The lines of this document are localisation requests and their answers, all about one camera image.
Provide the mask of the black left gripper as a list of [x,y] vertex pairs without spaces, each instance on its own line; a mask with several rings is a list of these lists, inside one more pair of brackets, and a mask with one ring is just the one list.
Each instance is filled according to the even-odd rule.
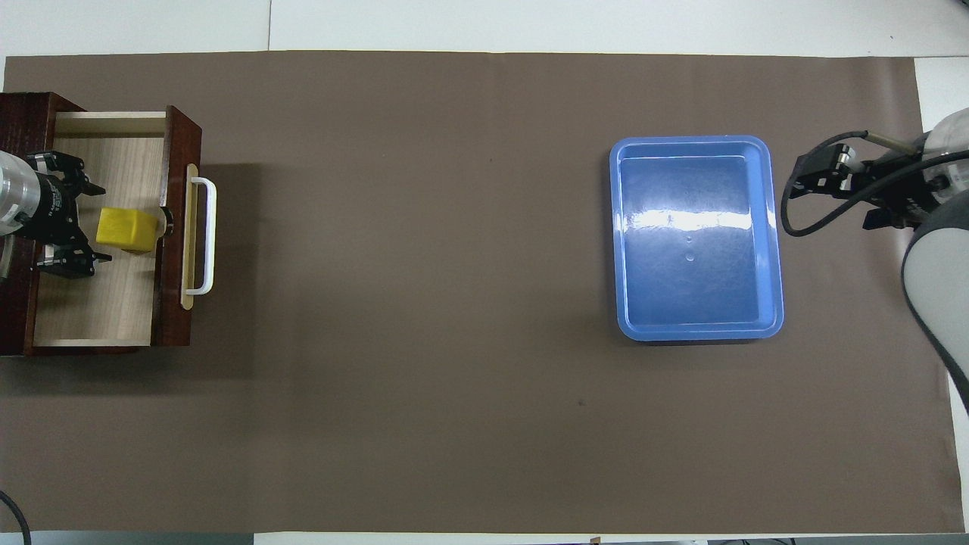
[[97,263],[112,256],[93,251],[79,224],[77,197],[101,196],[106,189],[91,182],[82,158],[59,151],[33,153],[26,158],[39,182],[38,208],[26,225],[27,238],[38,242],[36,266],[59,277],[91,277]]

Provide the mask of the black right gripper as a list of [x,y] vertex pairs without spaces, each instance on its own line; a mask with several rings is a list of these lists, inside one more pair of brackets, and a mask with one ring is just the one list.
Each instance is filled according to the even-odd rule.
[[[788,198],[817,194],[847,200],[852,188],[861,190],[921,159],[920,155],[886,153],[876,160],[858,163],[857,151],[852,146],[824,146],[796,159],[787,183]],[[901,177],[866,201],[874,208],[865,214],[865,230],[917,228],[933,210],[933,194],[920,170]]]

